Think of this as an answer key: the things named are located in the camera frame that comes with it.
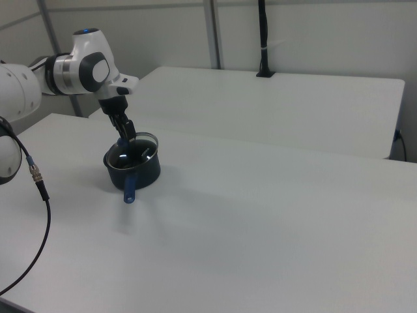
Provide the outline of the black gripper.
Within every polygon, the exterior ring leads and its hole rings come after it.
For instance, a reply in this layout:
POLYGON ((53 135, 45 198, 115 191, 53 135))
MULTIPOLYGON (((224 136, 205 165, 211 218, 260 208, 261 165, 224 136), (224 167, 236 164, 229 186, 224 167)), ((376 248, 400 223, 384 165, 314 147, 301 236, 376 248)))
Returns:
POLYGON ((125 114, 128 101, 124 95, 108 99, 99 99, 98 103, 104 114, 110 116, 111 124, 119 133, 120 138, 131 141, 136 138, 133 121, 125 114))

